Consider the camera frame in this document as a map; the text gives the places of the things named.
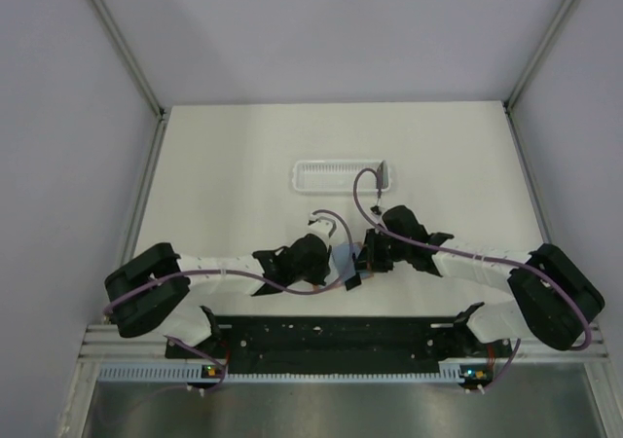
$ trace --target white tray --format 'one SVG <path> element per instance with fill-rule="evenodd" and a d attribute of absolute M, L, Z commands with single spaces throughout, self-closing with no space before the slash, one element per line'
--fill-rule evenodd
<path fill-rule="evenodd" d="M 354 178 L 362 169 L 377 170 L 383 160 L 297 161 L 292 170 L 292 186 L 303 194 L 351 194 Z M 391 169 L 385 163 L 383 191 L 391 187 Z M 359 181 L 359 193 L 377 192 L 376 179 L 367 173 Z"/>

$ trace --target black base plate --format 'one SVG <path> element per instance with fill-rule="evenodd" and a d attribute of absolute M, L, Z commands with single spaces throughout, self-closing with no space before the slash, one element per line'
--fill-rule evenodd
<path fill-rule="evenodd" d="M 222 340 L 197 348 L 224 358 L 232 374 L 437 373 L 448 357 L 487 357 L 487 348 L 450 317 L 218 316 Z M 493 343 L 496 356 L 510 348 Z M 167 346 L 166 358 L 194 358 Z"/>

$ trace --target white backdrop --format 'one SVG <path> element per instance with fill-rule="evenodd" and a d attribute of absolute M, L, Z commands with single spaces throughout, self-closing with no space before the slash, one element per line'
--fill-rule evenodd
<path fill-rule="evenodd" d="M 623 0 L 582 0 L 517 109 L 554 239 L 605 296 L 623 379 Z"/>
<path fill-rule="evenodd" d="M 153 116 L 86 0 L 0 0 L 0 423 L 52 436 Z"/>
<path fill-rule="evenodd" d="M 499 100 L 562 0 L 106 0 L 165 106 Z"/>

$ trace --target wire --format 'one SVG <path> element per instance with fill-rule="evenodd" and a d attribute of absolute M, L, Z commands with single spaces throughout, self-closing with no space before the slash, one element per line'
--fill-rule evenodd
<path fill-rule="evenodd" d="M 338 213 L 333 212 L 329 209 L 318 209 L 317 211 L 314 211 L 313 214 L 329 214 L 333 217 L 335 217 L 338 221 L 340 221 L 340 224 L 342 224 L 342 226 L 344 227 L 344 230 L 347 233 L 347 238 L 348 238 L 348 248 L 349 248 L 349 254 L 352 255 L 354 253 L 354 243 L 352 241 L 352 234 L 350 233 L 350 229 L 348 228 L 348 224 L 346 223 L 346 221 L 342 218 L 342 216 L 340 216 Z M 340 283 L 343 279 L 344 279 L 344 275 L 347 273 L 347 271 L 350 269 L 350 266 L 352 265 L 352 261 L 351 259 L 347 260 L 347 264 L 345 265 L 345 267 L 342 269 L 342 271 L 340 272 L 340 274 L 338 275 L 338 277 L 331 283 L 327 284 L 326 286 L 322 287 L 321 289 L 318 290 L 295 290 L 295 289 L 290 289 L 289 287 L 285 287 L 283 285 L 277 284 L 276 282 L 273 282 L 269 279 L 266 279 L 263 276 L 254 274 L 254 273 L 248 273 L 247 271 L 239 271 L 239 270 L 189 270 L 189 271 L 180 271 L 179 273 L 173 273 L 173 274 L 167 274 L 163 277 L 159 277 L 158 279 L 154 279 L 154 280 L 150 280 L 149 282 L 146 282 L 145 284 L 136 287 L 135 289 L 130 290 L 129 292 L 125 293 L 124 295 L 122 295 L 121 297 L 113 300 L 110 304 L 108 304 L 105 308 L 104 308 L 104 314 L 111 314 L 113 312 L 113 310 L 118 307 L 120 304 L 123 304 L 125 302 L 127 302 L 129 299 L 136 297 L 138 294 L 141 294 L 147 290 L 150 290 L 156 286 L 159 286 L 160 284 L 167 282 L 168 280 L 171 280 L 175 277 L 180 277 L 180 276 L 190 276 L 190 275 L 216 275 L 216 274 L 222 274 L 223 272 L 225 274 L 230 274 L 230 275 L 239 275 L 241 277 L 249 277 L 251 279 L 255 279 L 255 280 L 259 280 L 261 282 L 264 282 L 265 284 L 270 285 L 271 287 L 274 287 L 275 289 L 279 289 L 283 292 L 287 292 L 288 294 L 294 294 L 294 295 L 317 295 L 317 294 L 321 294 L 323 292 L 326 292 L 328 290 L 333 289 L 338 283 Z"/>
<path fill-rule="evenodd" d="M 570 350 L 584 350 L 585 348 L 587 348 L 593 342 L 593 335 L 591 333 L 591 327 L 589 326 L 588 321 L 586 320 L 586 317 L 584 316 L 584 313 L 582 313 L 582 310 L 579 308 L 578 305 L 575 304 L 575 302 L 563 290 L 563 288 L 560 285 L 558 285 L 558 283 L 554 279 L 552 279 L 549 275 L 547 275 L 543 271 L 541 271 L 541 270 L 539 270 L 537 268 L 533 268 L 532 266 L 527 265 L 526 263 L 521 263 L 519 261 L 508 260 L 508 259 L 505 259 L 505 258 L 496 258 L 496 257 L 493 257 L 493 256 L 478 255 L 478 254 L 475 254 L 475 253 L 470 253 L 468 251 L 456 250 L 454 248 L 445 248 L 443 246 L 437 246 L 437 245 L 430 245 L 428 243 L 422 243 L 420 241 L 412 240 L 410 238 L 403 237 L 403 236 L 401 236 L 399 234 L 391 232 L 391 231 L 385 229 L 384 227 L 380 226 L 379 224 L 377 224 L 372 218 L 370 218 L 370 216 L 368 216 L 366 211 L 363 209 L 363 206 L 361 205 L 361 202 L 359 201 L 359 196 L 357 195 L 357 187 L 358 187 L 358 184 L 359 184 L 359 179 L 366 172 L 372 172 L 375 175 L 377 173 L 373 168 L 369 168 L 369 167 L 368 168 L 364 168 L 363 170 L 361 170 L 357 174 L 355 179 L 354 179 L 354 184 L 352 185 L 352 196 L 354 198 L 354 204 L 355 204 L 355 206 L 357 206 L 357 209 L 359 210 L 359 212 L 361 213 L 363 218 L 366 221 L 368 221 L 368 223 L 370 225 L 372 225 L 372 227 L 374 227 L 377 231 L 379 231 L 379 232 L 381 232 L 383 234 L 386 234 L 386 235 L 388 235 L 390 237 L 394 237 L 394 238 L 396 238 L 396 239 L 398 239 L 400 241 L 404 241 L 405 243 L 409 243 L 411 245 L 418 246 L 419 248 L 425 248 L 427 250 L 441 251 L 441 252 L 444 252 L 444 253 L 450 253 L 450 254 L 453 254 L 453 255 L 461 256 L 463 258 L 477 259 L 477 260 L 485 261 L 485 262 L 488 262 L 488 263 L 497 263 L 497 264 L 500 264 L 500 265 L 510 266 L 510 267 L 514 267 L 514 268 L 520 268 L 520 269 L 523 269 L 523 270 L 530 271 L 531 273 L 533 273 L 537 277 L 539 277 L 541 280 L 547 282 L 552 287 L 552 289 L 554 289 L 556 291 L 556 293 L 567 303 L 567 305 L 571 308 L 571 310 L 573 311 L 575 316 L 577 316 L 578 320 L 580 321 L 580 323 L 582 325 L 582 329 L 584 330 L 584 341 L 579 346 L 571 347 Z"/>
<path fill-rule="evenodd" d="M 493 371 L 494 366 L 495 366 L 494 347 L 491 344 L 487 344 L 487 368 Z"/>
<path fill-rule="evenodd" d="M 193 353 L 194 355 L 197 355 L 199 357 L 203 357 L 206 360 L 209 360 L 210 362 L 212 362 L 214 365 L 217 365 L 220 368 L 225 368 L 225 365 L 223 365 L 221 362 L 219 362 L 218 360 L 216 360 L 214 357 L 212 357 L 211 355 L 205 353 L 205 352 L 201 352 L 200 350 L 189 346 L 188 344 L 184 343 L 183 341 L 174 338 L 172 336 L 165 336 L 169 341 L 171 341 L 172 343 L 182 347 L 185 350 L 188 350 L 189 352 Z"/>
<path fill-rule="evenodd" d="M 165 337 L 167 339 L 169 339 L 171 342 L 173 342 L 174 344 L 177 344 L 178 346 L 180 346 L 182 348 L 185 348 L 186 350 L 188 350 L 189 352 L 193 353 L 194 355 L 198 355 L 199 357 L 202 357 L 202 358 L 204 358 L 206 360 L 209 360 L 210 362 L 214 363 L 215 365 L 217 365 L 221 369 L 222 373 L 221 373 L 221 376 L 219 377 L 219 381 L 213 387 L 211 387 L 209 389 L 204 389 L 203 391 L 207 391 L 209 393 L 212 393 L 215 390 L 218 390 L 218 389 L 220 389 L 223 386 L 223 382 L 225 381 L 225 379 L 227 377 L 227 372 L 228 372 L 228 369 L 229 369 L 229 358 L 230 358 L 230 351 L 229 351 L 229 349 L 227 349 L 226 362 L 225 362 L 225 364 L 222 364 L 218 360 L 212 358 L 207 353 L 201 352 L 200 350 L 197 350 L 194 347 L 190 347 L 190 346 L 188 346 L 187 344 L 183 343 L 182 341 L 180 341 L 177 338 L 173 338 L 173 337 L 170 337 L 170 336 L 165 336 Z M 160 389 L 157 389 L 154 392 L 152 392 L 152 393 L 150 393 L 150 394 L 140 398 L 136 402 L 134 402 L 131 406 L 129 406 L 129 408 L 123 414 L 121 414 L 120 416 L 114 418 L 113 420 L 110 420 L 110 419 L 108 419 L 108 418 L 106 418 L 104 416 L 104 411 L 103 411 L 103 407 L 102 407 L 102 404 L 101 404 L 102 401 L 97 401 L 97 405 L 96 405 L 97 418 L 99 419 L 99 421 L 105 427 L 110 428 L 110 427 L 118 425 L 122 421 L 126 420 L 139 407 L 141 407 L 145 403 L 151 401 L 156 396 L 159 396 L 160 394 L 162 394 L 164 392 L 169 392 L 169 391 L 178 390 L 178 389 L 188 389 L 188 386 L 187 385 L 181 385 L 181 384 L 175 384 L 175 385 L 161 387 Z"/>
<path fill-rule="evenodd" d="M 510 364 L 513 363 L 513 360 L 515 360 L 515 356 L 517 356 L 517 352 L 519 351 L 519 346 L 521 344 L 522 340 L 518 339 L 517 343 L 515 343 L 515 346 L 513 347 L 513 351 L 510 352 L 510 355 L 508 356 L 508 360 L 506 360 L 506 363 L 504 363 L 499 373 L 494 376 L 494 379 L 489 384 L 483 386 L 484 391 L 489 391 L 494 386 L 494 384 L 501 381 L 501 379 L 506 376 L 508 370 L 510 369 Z"/>

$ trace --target white table surface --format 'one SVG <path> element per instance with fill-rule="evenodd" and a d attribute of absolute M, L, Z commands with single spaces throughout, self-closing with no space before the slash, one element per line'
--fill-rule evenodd
<path fill-rule="evenodd" d="M 160 241 L 196 256 L 276 248 L 301 237 L 320 207 L 341 213 L 363 240 L 368 226 L 352 197 L 297 195 L 292 166 L 375 158 L 393 169 L 383 206 L 407 205 L 430 232 L 512 250 L 542 243 L 499 102 L 180 106 L 168 122 L 136 253 Z M 216 314 L 426 316 L 507 298 L 403 263 L 350 292 L 217 295 L 207 305 Z"/>

